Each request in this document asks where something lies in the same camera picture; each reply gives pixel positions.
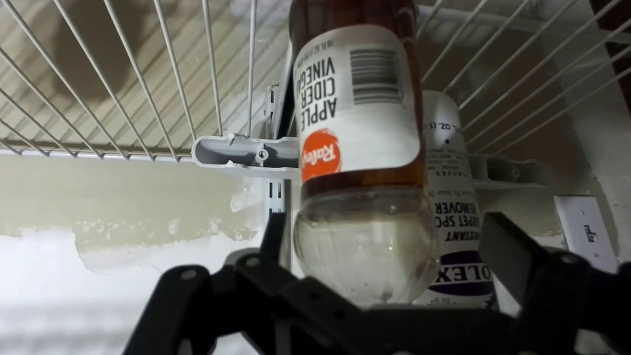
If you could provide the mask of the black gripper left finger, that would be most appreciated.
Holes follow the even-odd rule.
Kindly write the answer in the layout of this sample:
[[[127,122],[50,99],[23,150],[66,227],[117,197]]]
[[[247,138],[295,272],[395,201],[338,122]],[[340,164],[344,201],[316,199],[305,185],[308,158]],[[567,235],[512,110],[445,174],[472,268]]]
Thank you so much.
[[[237,250],[218,272],[202,264],[165,272],[123,355],[214,355],[241,333],[259,355],[344,355],[283,292],[299,284],[285,266],[285,213],[271,213],[255,250]]]

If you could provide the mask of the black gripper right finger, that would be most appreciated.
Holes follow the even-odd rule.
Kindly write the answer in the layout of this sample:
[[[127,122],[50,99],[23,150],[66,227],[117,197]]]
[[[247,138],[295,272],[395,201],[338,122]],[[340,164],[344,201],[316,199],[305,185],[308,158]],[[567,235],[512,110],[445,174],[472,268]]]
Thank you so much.
[[[539,245],[498,211],[484,217],[480,254],[521,304],[510,341],[514,355],[579,355],[581,331],[631,355],[630,262],[600,270],[586,256]]]

